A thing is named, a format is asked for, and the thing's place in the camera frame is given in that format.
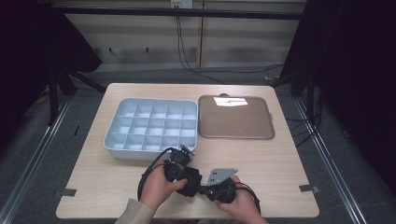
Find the white compartment tray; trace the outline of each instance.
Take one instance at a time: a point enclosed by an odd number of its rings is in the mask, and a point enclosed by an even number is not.
[[[120,102],[104,145],[117,159],[154,160],[168,147],[195,150],[198,104],[127,98]]]

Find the wooden tabletop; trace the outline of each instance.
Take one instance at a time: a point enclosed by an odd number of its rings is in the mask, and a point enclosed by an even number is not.
[[[308,180],[290,135],[275,91],[264,86],[114,83],[108,86],[88,133],[56,214],[59,218],[116,218],[129,198],[137,198],[137,185],[150,161],[114,159],[104,138],[118,104],[125,98],[182,99],[198,102],[202,95],[259,96],[272,114],[271,140],[197,137],[190,167],[199,169],[206,182],[214,168],[236,168],[243,183],[261,200],[264,217],[315,217],[318,206],[312,191],[301,192]],[[174,193],[160,206],[156,218],[231,218],[205,195],[193,198]]]

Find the sleeve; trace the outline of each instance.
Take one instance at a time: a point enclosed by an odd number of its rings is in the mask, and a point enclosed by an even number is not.
[[[129,199],[125,211],[116,224],[149,224],[155,212],[147,205],[135,199]]]

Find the hand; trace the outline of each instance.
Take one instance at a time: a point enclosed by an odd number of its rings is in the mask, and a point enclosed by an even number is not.
[[[243,187],[241,184],[237,184],[241,182],[238,176],[233,175],[231,179],[237,187]],[[235,200],[233,200],[232,203],[221,203],[219,201],[215,201],[215,203],[220,210],[231,214],[235,219],[243,223],[268,224],[257,210],[256,204],[250,193],[245,190],[237,190]]]
[[[163,164],[163,160],[159,160],[156,165],[159,164]],[[173,183],[169,182],[165,178],[163,165],[157,166],[148,175],[139,201],[152,210],[157,211],[158,207],[165,202],[174,191],[182,189],[186,184],[187,179],[182,179]]]

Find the black tape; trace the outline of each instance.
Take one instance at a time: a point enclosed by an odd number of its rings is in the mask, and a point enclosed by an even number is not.
[[[76,189],[57,189],[53,192],[52,197],[62,198],[62,196],[74,197],[76,195]]]
[[[301,185],[299,186],[301,192],[312,191],[314,194],[319,193],[320,189],[316,186],[311,185]]]

